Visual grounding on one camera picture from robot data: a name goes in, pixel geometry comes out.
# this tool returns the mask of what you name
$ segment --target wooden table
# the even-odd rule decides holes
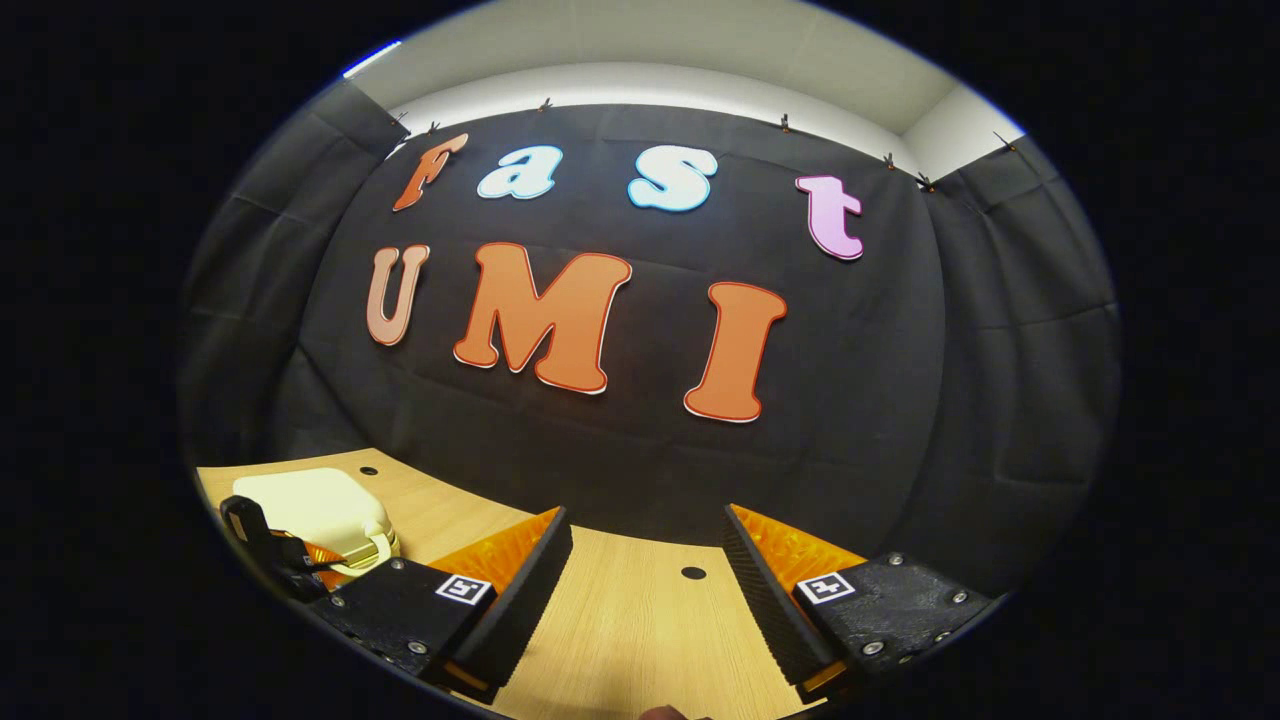
[[[362,474],[365,466],[378,474]],[[237,478],[312,468],[344,470],[374,493],[387,507],[402,555],[415,562],[428,564],[531,516],[378,450],[198,473],[216,519]],[[563,505],[572,520],[572,498]],[[521,720],[635,720],[650,707],[672,705],[691,719],[755,720],[805,707],[769,655],[718,547],[577,525],[572,533],[573,552],[559,584],[492,710]],[[682,577],[687,566],[707,577]]]

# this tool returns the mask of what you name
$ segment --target black fabric backdrop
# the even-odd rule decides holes
[[[563,503],[575,524],[704,544],[719,506],[737,502],[863,555],[910,552],[989,594],[1025,575],[1083,500],[1119,392],[1116,307],[1083,211],[1029,138],[934,193],[822,138],[639,105],[484,118],[379,163],[403,129],[351,86],[334,92],[349,117],[303,113],[284,128],[202,242],[180,374],[193,462],[374,446],[524,510]],[[393,214],[421,152],[462,132],[467,146]],[[690,213],[627,199],[636,155],[667,143],[719,163]],[[476,195],[502,155],[531,145],[564,152],[553,190]],[[860,260],[809,238],[794,182],[813,174],[863,201],[850,220]],[[631,263],[603,395],[453,359],[475,250],[495,241],[529,250],[540,291],[580,252]],[[384,347],[365,328],[372,255],[413,243],[431,256],[404,340]],[[707,361],[719,281],[788,305],[756,384],[764,413],[746,425],[681,404]]]

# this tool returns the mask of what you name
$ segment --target light blue letter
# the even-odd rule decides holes
[[[552,173],[563,156],[559,147],[550,145],[535,145],[508,152],[498,160],[499,168],[480,181],[476,192],[480,197],[490,199],[508,195],[516,200],[538,197],[556,184]]]
[[[636,158],[636,169],[646,179],[627,184],[637,208],[660,208],[672,213],[692,210],[712,193],[707,176],[716,174],[716,156],[705,150],[659,145]]]

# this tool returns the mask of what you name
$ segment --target white wall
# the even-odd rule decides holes
[[[897,135],[829,102],[760,81],[698,68],[650,63],[553,65],[489,77],[433,92],[390,110],[419,135],[451,124],[530,110],[548,96],[553,106],[669,105],[716,110],[778,123],[860,150],[874,158],[893,154],[893,164],[914,173],[911,150]]]
[[[980,95],[957,85],[932,110],[911,126],[902,140],[929,179],[968,165],[992,150],[1004,147],[995,132],[1012,142],[1021,128]]]

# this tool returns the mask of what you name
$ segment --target white ceiling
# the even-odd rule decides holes
[[[390,109],[497,74],[605,61],[763,81],[895,135],[957,85],[900,45],[795,0],[495,0],[404,37],[352,82]]]

